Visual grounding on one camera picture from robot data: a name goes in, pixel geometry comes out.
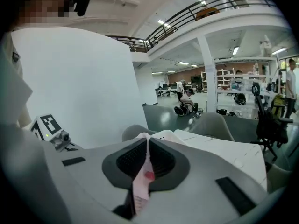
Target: person sitting on floor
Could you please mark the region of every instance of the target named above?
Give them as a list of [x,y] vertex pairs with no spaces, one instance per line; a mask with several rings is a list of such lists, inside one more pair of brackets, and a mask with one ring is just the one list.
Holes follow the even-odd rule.
[[186,104],[188,106],[189,112],[197,111],[197,109],[198,109],[198,104],[194,103],[193,100],[190,99],[191,95],[194,95],[194,90],[188,89],[187,92],[180,99],[180,101],[183,104]]

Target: brick wall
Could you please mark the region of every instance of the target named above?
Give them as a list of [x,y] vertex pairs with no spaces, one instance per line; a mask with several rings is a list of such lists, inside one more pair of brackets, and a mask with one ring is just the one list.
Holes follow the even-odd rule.
[[[230,69],[235,69],[235,72],[237,70],[241,70],[243,74],[247,74],[249,71],[253,71],[253,65],[255,63],[230,63],[230,64],[221,64],[221,65],[216,65],[217,70],[230,70]],[[258,64],[258,69],[260,71],[260,74],[262,74],[262,64]],[[174,73],[171,75],[168,75],[168,80],[169,83],[174,83],[180,80],[185,80],[186,82],[191,82],[191,77],[200,75],[200,72],[205,72],[205,67],[199,67],[199,68],[194,68],[191,70],[185,70],[182,72]]]

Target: black railing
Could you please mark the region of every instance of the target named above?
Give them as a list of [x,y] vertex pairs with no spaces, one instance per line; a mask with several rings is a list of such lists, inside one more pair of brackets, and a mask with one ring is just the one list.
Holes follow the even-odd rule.
[[202,4],[202,2],[203,1],[198,1],[184,8],[152,32],[152,34],[145,39],[146,42],[144,44],[146,45],[147,50],[150,50],[182,26],[219,13],[223,9],[238,9],[255,5],[276,7],[272,0],[204,0],[206,4]]
[[145,40],[130,36],[108,35],[108,37],[120,41],[130,47],[133,52],[148,52]]

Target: black slot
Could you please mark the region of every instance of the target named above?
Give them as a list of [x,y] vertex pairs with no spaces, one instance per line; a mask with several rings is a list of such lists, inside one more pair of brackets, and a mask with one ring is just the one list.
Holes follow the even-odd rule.
[[229,177],[217,179],[216,183],[241,216],[255,208],[256,205]]
[[76,163],[80,163],[85,161],[86,159],[83,157],[78,157],[78,158],[73,158],[73,159],[67,159],[67,160],[63,160],[62,163],[64,166],[69,166],[69,165],[73,165]]

